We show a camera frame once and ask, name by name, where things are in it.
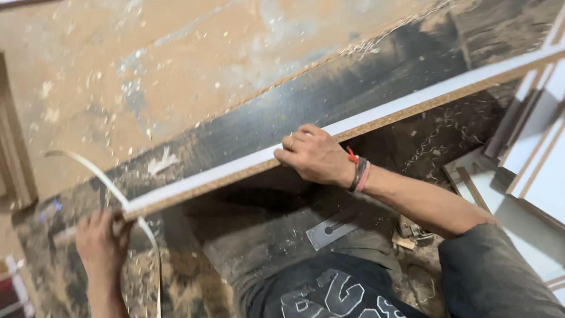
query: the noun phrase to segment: man's right hand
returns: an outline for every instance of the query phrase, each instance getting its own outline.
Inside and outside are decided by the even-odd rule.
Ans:
[[[355,176],[355,163],[324,130],[305,124],[282,140],[283,149],[275,150],[275,158],[293,167],[302,179],[348,188]]]

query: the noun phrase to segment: red thread bracelet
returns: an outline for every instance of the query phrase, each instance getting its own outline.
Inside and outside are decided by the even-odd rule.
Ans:
[[[347,151],[349,151],[349,161],[352,161],[355,163],[355,165],[357,166],[359,164],[359,158],[357,158],[356,155],[353,154],[353,150],[351,150],[351,147],[347,146]]]

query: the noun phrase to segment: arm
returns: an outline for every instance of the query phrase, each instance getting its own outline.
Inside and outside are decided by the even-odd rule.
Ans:
[[[88,276],[87,296],[93,318],[129,318],[120,276],[133,223],[125,223],[116,235],[112,229],[115,221],[123,222],[121,214],[96,211],[80,220],[76,234],[77,250]]]
[[[275,157],[308,181],[348,188],[355,164],[322,129],[306,124],[282,140]],[[451,238],[479,224],[496,224],[483,209],[449,191],[371,165],[363,192],[390,205],[423,228]]]

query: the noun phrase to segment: particle board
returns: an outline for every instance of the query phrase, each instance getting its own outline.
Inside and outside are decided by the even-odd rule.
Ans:
[[[560,60],[544,86],[528,116],[524,127],[510,148],[502,166],[518,174],[543,137],[546,128],[555,119],[565,96],[565,59]]]
[[[32,169],[0,53],[0,209],[30,206],[37,199]]]

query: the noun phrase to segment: wood shavings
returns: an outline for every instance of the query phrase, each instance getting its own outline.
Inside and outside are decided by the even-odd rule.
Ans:
[[[161,161],[157,162],[157,160],[153,158],[149,162],[149,165],[147,166],[147,172],[151,174],[152,177],[179,162],[179,159],[177,159],[175,154],[169,156],[169,151],[171,151],[170,147],[165,147]]]

